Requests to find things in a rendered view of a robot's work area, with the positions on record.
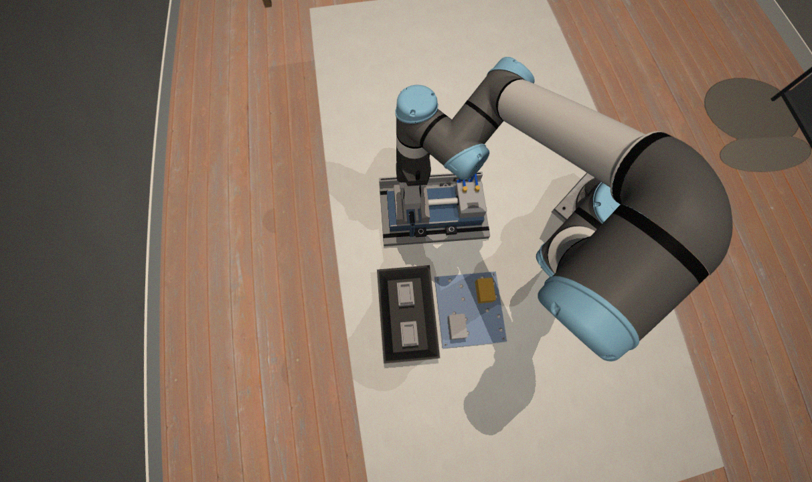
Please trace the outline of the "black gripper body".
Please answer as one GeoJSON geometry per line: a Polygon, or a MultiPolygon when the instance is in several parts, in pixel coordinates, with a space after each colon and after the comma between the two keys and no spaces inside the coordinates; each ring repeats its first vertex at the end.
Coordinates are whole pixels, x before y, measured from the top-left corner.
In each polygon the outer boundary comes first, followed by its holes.
{"type": "Polygon", "coordinates": [[[423,147],[421,149],[408,149],[398,141],[397,135],[396,146],[397,181],[400,183],[406,182],[408,186],[427,184],[431,173],[429,153],[423,147]]]}

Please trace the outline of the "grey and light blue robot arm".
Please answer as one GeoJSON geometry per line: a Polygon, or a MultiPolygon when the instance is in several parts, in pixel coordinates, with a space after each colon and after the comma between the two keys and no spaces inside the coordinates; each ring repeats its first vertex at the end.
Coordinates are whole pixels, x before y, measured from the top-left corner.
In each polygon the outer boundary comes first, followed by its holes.
{"type": "Polygon", "coordinates": [[[723,262],[733,228],[729,196],[684,141],[641,133],[534,82],[524,64],[504,57],[453,119],[430,88],[407,86],[397,98],[396,135],[468,179],[505,121],[595,177],[536,253],[549,276],[538,301],[613,362],[723,262]]]}

